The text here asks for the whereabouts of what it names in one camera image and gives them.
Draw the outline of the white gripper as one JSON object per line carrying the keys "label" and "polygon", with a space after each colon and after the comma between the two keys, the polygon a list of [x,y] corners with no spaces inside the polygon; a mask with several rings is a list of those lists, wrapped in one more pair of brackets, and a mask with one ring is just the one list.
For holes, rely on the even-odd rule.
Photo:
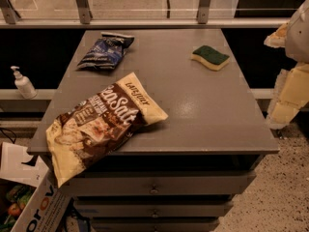
{"label": "white gripper", "polygon": [[286,55],[297,62],[290,71],[281,70],[267,109],[267,125],[272,130],[288,126],[299,110],[309,102],[309,0],[297,9],[289,23],[267,36],[264,45],[285,46]]}

